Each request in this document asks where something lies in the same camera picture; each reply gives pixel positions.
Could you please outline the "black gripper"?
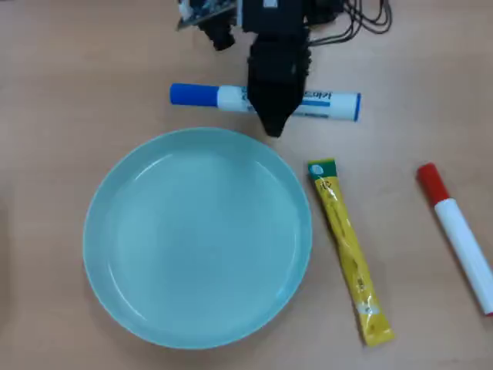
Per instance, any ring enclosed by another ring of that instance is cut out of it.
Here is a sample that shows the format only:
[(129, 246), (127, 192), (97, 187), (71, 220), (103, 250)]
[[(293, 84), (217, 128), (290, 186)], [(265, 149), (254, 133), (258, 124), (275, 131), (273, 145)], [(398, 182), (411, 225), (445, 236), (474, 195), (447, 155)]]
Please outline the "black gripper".
[(236, 23), (254, 36), (248, 57), (247, 98), (265, 133), (282, 135), (302, 103), (311, 63), (304, 1), (236, 2)]

